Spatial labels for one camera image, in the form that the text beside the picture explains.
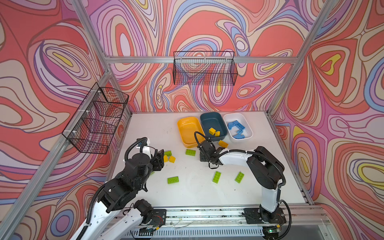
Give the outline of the green lego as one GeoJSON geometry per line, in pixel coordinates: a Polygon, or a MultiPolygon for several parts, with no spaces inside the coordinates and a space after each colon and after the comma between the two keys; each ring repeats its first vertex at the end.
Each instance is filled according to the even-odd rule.
{"type": "Polygon", "coordinates": [[[221,173],[218,172],[218,171],[215,171],[215,174],[213,176],[212,182],[215,183],[215,184],[218,184],[219,180],[220,180],[220,177],[221,177],[221,173]]]}
{"type": "Polygon", "coordinates": [[[196,155],[196,151],[195,150],[191,150],[191,149],[186,149],[186,153],[185,153],[187,156],[195,156],[196,155]]]}
{"type": "Polygon", "coordinates": [[[167,178],[167,183],[169,185],[170,184],[175,184],[175,183],[178,183],[178,182],[179,182],[179,177],[178,176],[167,178]]]}
{"type": "Polygon", "coordinates": [[[238,175],[237,175],[236,178],[235,178],[235,181],[236,181],[238,184],[240,184],[240,183],[242,182],[244,176],[245,176],[244,173],[239,172],[238,175]]]}
{"type": "Polygon", "coordinates": [[[171,151],[165,151],[164,155],[170,157],[172,155],[172,152],[171,151]]]}

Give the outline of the yellow sloped lego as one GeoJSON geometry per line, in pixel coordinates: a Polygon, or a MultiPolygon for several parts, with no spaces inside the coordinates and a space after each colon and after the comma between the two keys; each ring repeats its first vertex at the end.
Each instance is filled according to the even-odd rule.
{"type": "Polygon", "coordinates": [[[222,148],[228,148],[228,146],[229,146],[229,144],[224,142],[223,140],[220,140],[218,144],[222,148]]]}

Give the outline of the yellow lego cluster block two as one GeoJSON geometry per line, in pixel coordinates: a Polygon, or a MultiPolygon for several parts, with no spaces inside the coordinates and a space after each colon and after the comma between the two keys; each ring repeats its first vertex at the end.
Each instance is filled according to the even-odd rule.
{"type": "Polygon", "coordinates": [[[174,156],[169,157],[169,162],[175,163],[175,161],[176,161],[176,158],[174,156]]]}

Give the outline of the blue lego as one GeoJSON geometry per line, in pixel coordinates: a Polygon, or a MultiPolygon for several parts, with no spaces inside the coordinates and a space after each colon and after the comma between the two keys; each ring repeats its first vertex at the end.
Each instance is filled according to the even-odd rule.
{"type": "Polygon", "coordinates": [[[238,121],[228,123],[228,129],[231,130],[233,127],[237,127],[239,130],[243,130],[245,127],[238,121]]]}
{"type": "Polygon", "coordinates": [[[244,130],[238,130],[238,131],[236,131],[236,133],[233,135],[233,138],[234,138],[234,139],[237,139],[237,140],[245,139],[245,138],[246,138],[245,133],[246,133],[246,132],[245,132],[244,130]]]}

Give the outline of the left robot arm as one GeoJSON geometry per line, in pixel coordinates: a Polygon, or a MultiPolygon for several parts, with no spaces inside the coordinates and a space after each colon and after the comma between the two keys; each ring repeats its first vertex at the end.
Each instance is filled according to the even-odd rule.
{"type": "Polygon", "coordinates": [[[120,240],[139,226],[155,232],[166,220],[166,210],[154,210],[144,200],[138,200],[128,209],[122,219],[110,226],[110,222],[125,210],[140,191],[147,191],[146,183],[151,173],[164,167],[164,150],[145,146],[129,157],[125,153],[125,167],[112,180],[103,184],[91,200],[91,205],[82,225],[71,237],[73,240],[120,240]]]}

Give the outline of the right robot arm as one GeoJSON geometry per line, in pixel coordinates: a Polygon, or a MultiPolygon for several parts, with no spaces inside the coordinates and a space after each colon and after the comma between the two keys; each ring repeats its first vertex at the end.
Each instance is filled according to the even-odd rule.
{"type": "Polygon", "coordinates": [[[273,222],[280,209],[281,187],[286,184],[285,167],[274,155],[262,146],[253,151],[216,148],[210,140],[198,143],[198,149],[200,161],[209,165],[248,167],[262,187],[259,219],[263,223],[273,222]]]}

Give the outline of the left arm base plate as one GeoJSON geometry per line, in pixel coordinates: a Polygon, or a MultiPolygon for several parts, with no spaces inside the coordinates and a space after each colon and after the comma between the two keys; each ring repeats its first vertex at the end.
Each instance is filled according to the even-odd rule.
{"type": "Polygon", "coordinates": [[[154,226],[161,227],[166,223],[167,210],[166,209],[154,209],[144,215],[142,226],[154,226]]]}

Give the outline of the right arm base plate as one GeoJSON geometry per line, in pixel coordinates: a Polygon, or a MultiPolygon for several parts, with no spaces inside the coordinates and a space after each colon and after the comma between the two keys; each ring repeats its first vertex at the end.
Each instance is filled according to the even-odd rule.
{"type": "Polygon", "coordinates": [[[242,215],[247,224],[284,225],[287,223],[283,209],[280,207],[272,213],[263,208],[245,208],[242,215]]]}

